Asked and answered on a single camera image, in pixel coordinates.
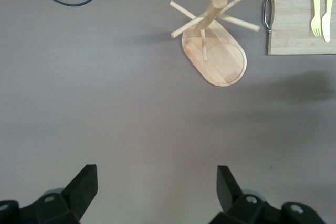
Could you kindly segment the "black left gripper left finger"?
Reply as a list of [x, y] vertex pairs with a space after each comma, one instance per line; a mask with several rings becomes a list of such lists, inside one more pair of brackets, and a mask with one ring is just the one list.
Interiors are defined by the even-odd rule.
[[89, 164], [65, 188], [49, 190], [26, 207], [1, 201], [1, 223], [80, 223], [97, 192], [97, 166]]

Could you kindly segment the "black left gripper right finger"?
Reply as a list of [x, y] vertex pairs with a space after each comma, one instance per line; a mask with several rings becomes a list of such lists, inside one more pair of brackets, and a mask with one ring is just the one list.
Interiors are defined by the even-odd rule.
[[217, 167], [216, 190], [223, 211], [211, 223], [324, 223], [317, 212], [305, 204], [286, 202], [277, 209], [255, 194], [244, 193], [228, 166]]

